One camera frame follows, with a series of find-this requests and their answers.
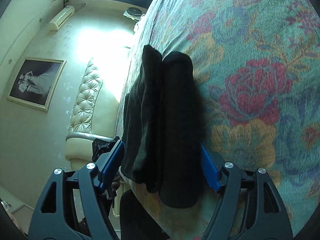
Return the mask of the floral bedspread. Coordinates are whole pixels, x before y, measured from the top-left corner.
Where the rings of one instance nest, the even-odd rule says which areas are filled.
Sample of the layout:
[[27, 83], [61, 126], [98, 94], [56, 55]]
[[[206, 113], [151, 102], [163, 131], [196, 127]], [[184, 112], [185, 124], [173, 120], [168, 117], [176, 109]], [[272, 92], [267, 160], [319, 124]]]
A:
[[[319, 0], [153, 0], [136, 38], [117, 132], [123, 136], [144, 46], [188, 55], [200, 147], [246, 171], [265, 168], [292, 239], [319, 239]], [[203, 173], [197, 202], [186, 209], [166, 206], [120, 173], [129, 185], [120, 201], [122, 239], [203, 239], [219, 200]]]

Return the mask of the small desk fan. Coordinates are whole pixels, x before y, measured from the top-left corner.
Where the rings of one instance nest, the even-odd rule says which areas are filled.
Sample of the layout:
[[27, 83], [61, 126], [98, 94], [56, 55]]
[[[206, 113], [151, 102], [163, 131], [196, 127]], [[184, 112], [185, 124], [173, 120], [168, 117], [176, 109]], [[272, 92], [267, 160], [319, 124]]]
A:
[[144, 13], [136, 7], [129, 7], [123, 13], [123, 16], [130, 18], [131, 20], [136, 22], [138, 22], [143, 15]]

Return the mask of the white wall air conditioner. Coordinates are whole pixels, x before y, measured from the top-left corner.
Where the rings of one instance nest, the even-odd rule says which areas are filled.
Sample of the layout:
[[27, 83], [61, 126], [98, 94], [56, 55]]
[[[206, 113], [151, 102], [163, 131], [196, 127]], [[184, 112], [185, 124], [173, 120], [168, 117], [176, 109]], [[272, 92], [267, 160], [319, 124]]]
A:
[[64, 9], [47, 24], [47, 29], [49, 31], [59, 31], [74, 13], [75, 9], [72, 5], [64, 7]]

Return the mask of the framed black white picture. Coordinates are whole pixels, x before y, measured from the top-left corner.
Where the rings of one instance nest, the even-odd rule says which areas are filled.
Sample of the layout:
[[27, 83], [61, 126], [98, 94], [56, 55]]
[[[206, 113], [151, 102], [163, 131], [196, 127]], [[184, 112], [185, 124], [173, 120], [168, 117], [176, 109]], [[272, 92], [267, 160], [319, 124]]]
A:
[[24, 59], [7, 99], [11, 102], [47, 112], [65, 60]]

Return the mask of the cream tufted headboard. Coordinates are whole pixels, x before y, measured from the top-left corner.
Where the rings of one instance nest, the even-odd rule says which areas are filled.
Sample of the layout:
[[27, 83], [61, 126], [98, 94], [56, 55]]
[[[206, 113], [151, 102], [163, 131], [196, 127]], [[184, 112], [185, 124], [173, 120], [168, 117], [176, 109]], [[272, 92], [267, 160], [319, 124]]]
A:
[[65, 159], [71, 170], [92, 161], [92, 142], [118, 135], [120, 102], [127, 70], [112, 68], [97, 58], [87, 64], [71, 113], [66, 137]]

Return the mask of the black pants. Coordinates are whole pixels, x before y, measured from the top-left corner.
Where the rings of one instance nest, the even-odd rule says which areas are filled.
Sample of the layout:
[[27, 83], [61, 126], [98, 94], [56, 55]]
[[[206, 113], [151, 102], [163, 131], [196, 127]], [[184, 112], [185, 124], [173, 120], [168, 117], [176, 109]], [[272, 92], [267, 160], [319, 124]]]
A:
[[122, 174], [166, 206], [194, 206], [202, 191], [200, 114], [190, 57], [178, 51], [162, 56], [144, 46], [125, 98]]

